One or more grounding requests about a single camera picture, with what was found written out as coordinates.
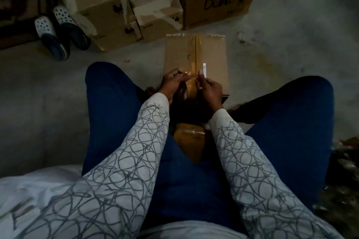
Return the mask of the person's left hand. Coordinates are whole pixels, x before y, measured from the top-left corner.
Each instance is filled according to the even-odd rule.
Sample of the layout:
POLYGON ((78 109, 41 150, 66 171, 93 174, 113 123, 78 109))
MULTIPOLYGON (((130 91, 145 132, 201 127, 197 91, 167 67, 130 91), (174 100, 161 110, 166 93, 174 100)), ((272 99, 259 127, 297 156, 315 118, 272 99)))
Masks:
POLYGON ((171 105, 172 100, 173 100, 173 96, 176 93, 178 86, 180 83, 176 83, 176 82, 164 82, 164 77, 159 89, 159 93, 163 94, 169 102, 169 105, 171 105))

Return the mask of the person's right hand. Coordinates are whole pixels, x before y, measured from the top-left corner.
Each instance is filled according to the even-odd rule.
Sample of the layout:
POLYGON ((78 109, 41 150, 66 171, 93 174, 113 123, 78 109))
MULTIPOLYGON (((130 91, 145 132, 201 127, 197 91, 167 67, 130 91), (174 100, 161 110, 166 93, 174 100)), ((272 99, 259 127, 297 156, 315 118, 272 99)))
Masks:
POLYGON ((210 78, 206 78, 206 79, 208 82, 208 88, 206 90, 202 90, 202 96, 204 100, 207 102, 212 112, 215 113, 218 110, 223 109, 222 85, 218 82, 211 80, 210 78))

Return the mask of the brown packing tape roll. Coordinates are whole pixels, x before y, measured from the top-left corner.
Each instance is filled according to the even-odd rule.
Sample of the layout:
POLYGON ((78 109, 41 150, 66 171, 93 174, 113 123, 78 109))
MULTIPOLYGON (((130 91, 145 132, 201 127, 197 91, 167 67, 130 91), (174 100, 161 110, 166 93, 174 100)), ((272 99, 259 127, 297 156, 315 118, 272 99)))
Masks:
POLYGON ((197 96, 197 82, 195 78, 191 78, 188 81, 180 82, 178 89, 175 93, 176 99, 179 102, 184 102, 187 100, 194 100, 197 96))

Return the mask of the person's left forearm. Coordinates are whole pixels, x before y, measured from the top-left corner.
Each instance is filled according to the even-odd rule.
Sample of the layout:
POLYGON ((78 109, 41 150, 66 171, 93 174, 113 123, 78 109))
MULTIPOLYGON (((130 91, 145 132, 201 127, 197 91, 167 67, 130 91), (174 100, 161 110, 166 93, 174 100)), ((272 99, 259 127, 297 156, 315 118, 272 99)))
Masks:
POLYGON ((151 96, 122 144, 46 209, 21 239, 133 239, 153 195, 168 135, 169 102, 151 96))

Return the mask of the person's right forearm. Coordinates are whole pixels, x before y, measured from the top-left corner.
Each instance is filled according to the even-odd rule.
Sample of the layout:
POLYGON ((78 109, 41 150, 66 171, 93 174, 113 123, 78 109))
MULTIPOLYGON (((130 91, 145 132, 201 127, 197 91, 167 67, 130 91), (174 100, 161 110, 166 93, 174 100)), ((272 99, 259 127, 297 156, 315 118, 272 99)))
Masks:
POLYGON ((344 239, 283 183, 254 139, 225 109, 213 114, 209 127, 251 239, 344 239))

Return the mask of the small taped cardboard box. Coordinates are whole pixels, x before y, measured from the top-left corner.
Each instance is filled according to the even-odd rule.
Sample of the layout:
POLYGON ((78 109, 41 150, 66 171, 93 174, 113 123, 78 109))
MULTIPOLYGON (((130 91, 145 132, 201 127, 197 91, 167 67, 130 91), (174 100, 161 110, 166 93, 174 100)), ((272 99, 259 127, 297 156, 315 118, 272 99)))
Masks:
POLYGON ((227 50, 224 35, 175 33, 165 39, 164 73, 178 68, 222 84, 223 101, 230 95, 227 50))

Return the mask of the person's right foot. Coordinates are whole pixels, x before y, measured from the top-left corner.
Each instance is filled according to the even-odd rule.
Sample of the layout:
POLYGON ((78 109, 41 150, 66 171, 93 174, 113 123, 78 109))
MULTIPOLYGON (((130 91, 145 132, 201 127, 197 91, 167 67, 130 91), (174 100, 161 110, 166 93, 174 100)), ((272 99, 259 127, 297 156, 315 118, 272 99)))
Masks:
POLYGON ((255 115, 253 114, 253 107, 248 103, 240 103, 234 107, 227 109, 227 113, 237 123, 254 124, 255 115))

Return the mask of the small worn cardboard box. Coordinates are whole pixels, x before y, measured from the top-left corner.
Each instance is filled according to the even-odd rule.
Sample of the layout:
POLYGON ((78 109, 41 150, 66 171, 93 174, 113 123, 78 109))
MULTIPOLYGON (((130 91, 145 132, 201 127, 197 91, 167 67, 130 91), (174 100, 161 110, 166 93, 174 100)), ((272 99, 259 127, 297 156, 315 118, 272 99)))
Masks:
POLYGON ((152 42, 183 29, 179 0, 129 0, 143 40, 152 42))

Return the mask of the blue trousers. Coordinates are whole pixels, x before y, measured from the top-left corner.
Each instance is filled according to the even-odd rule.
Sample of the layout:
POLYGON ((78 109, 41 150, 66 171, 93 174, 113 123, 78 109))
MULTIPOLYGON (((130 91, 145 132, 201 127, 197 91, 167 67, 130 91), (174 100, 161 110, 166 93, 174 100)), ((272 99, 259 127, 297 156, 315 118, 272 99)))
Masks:
MULTIPOLYGON (((96 62, 85 76, 90 136, 82 176, 114 152, 149 98, 116 65, 96 62)), ((255 122, 246 132, 281 180, 309 209, 318 201, 331 155, 334 90, 320 76, 297 78, 249 102, 255 122)), ((161 156, 155 189, 141 230, 197 220, 247 233, 220 165, 210 148, 194 164, 171 133, 161 156)))

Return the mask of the torn cardboard box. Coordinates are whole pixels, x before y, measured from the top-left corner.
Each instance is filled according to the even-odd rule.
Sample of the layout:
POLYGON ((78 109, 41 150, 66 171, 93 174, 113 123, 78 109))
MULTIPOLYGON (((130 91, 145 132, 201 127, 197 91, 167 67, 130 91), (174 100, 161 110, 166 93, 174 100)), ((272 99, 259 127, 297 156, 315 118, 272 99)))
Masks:
POLYGON ((62 0, 69 15, 103 52, 141 40, 128 0, 62 0))

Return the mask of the white and navy clog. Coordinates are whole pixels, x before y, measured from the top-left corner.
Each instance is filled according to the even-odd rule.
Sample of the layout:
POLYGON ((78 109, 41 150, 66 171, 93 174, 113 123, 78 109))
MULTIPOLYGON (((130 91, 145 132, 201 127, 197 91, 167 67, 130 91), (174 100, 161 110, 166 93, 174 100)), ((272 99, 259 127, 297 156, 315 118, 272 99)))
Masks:
POLYGON ((53 8, 53 13, 64 35, 67 36, 74 46, 82 51, 89 49, 91 39, 75 23, 67 9, 64 6, 58 5, 53 8))
POLYGON ((70 56, 70 40, 59 25, 54 27, 51 19, 40 16, 34 21, 35 29, 42 45, 59 61, 65 61, 70 56))

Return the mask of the pile of packaging scraps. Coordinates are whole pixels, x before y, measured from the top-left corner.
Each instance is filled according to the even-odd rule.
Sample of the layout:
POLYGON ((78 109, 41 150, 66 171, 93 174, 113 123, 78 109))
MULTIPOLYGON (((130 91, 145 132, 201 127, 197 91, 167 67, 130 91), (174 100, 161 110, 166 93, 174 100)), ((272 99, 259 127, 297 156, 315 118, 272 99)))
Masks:
POLYGON ((345 239, 359 239, 359 135, 333 142, 317 216, 345 239))

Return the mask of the dark wooden furniture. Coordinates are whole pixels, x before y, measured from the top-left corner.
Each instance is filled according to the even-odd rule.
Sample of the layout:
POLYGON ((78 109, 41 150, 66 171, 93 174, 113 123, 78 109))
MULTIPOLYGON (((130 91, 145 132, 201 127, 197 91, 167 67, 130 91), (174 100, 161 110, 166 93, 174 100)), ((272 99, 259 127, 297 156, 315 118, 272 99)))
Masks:
POLYGON ((47 15, 50 0, 0 0, 0 50, 37 41, 34 21, 47 15))

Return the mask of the white patterned shirt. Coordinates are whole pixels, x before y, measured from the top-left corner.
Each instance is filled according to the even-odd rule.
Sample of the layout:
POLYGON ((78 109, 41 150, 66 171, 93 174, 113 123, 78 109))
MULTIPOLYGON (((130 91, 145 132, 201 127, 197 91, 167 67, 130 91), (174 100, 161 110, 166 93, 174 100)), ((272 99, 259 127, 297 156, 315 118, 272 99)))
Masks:
POLYGON ((0 179, 0 239, 249 239, 203 222, 179 221, 137 232, 157 168, 100 164, 85 179, 79 165, 0 179))

